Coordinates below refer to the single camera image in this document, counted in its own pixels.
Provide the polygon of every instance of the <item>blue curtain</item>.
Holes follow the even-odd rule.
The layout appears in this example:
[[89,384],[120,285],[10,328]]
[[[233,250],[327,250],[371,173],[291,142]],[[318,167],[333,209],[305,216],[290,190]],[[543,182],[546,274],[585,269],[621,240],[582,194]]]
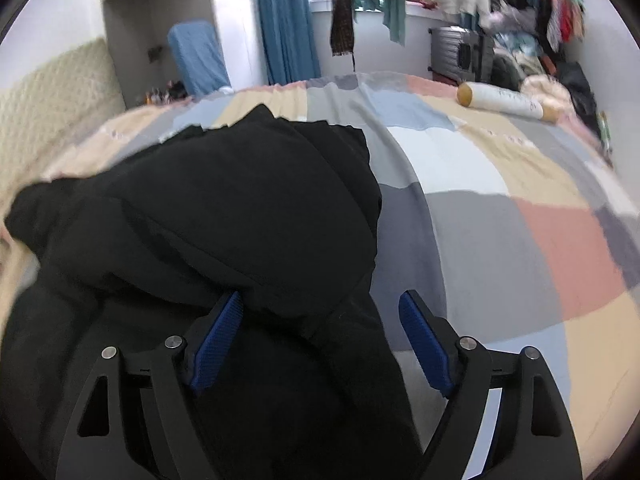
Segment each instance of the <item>blue curtain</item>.
[[320,77],[309,0],[258,0],[269,84]]

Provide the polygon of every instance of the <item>pink fabric patch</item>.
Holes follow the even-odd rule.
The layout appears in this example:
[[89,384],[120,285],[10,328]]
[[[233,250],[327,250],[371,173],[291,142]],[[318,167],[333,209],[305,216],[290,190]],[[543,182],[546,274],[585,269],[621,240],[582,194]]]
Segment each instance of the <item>pink fabric patch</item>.
[[415,75],[406,76],[406,82],[409,87],[409,91],[412,94],[431,95],[447,99],[456,99],[458,94],[458,89],[455,86],[437,83],[430,79],[423,79]]
[[562,114],[560,116],[560,120],[558,121],[558,126],[560,126],[567,133],[578,137],[578,139],[593,148],[596,153],[602,157],[601,142],[596,139],[591,130],[587,128],[586,124],[584,124],[582,122],[582,119],[575,113]]
[[598,310],[626,290],[622,272],[591,211],[514,200],[545,255],[560,297],[562,319]]

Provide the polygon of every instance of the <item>bed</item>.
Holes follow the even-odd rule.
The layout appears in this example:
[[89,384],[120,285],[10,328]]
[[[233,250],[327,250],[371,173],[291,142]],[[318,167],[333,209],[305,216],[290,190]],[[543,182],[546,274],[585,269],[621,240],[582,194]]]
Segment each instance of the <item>bed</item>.
[[[575,117],[556,126],[469,110],[454,94],[374,73],[136,108],[68,146],[43,177],[96,173],[189,124],[233,124],[260,103],[289,120],[361,128],[383,197],[371,293],[423,446],[444,401],[398,319],[398,298],[411,288],[488,348],[542,351],[586,478],[640,411],[640,212]],[[15,246],[0,283],[3,319],[35,271]],[[499,399],[492,390],[466,478],[482,470]]]

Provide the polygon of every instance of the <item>suitcase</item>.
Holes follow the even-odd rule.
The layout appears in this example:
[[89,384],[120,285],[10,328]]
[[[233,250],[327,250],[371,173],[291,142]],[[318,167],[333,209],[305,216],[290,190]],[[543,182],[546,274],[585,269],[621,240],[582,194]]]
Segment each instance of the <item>suitcase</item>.
[[455,81],[489,83],[494,64],[494,38],[461,27],[430,28],[429,71]]

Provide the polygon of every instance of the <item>black jacket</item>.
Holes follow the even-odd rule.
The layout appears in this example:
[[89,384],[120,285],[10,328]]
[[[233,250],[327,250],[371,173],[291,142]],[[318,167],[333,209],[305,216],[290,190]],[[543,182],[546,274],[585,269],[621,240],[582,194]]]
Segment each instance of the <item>black jacket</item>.
[[0,408],[54,477],[100,350],[183,333],[225,289],[245,319],[196,401],[225,478],[407,478],[419,456],[369,296],[381,199],[360,130],[257,107],[88,179],[36,184],[10,233],[38,256],[2,342]]

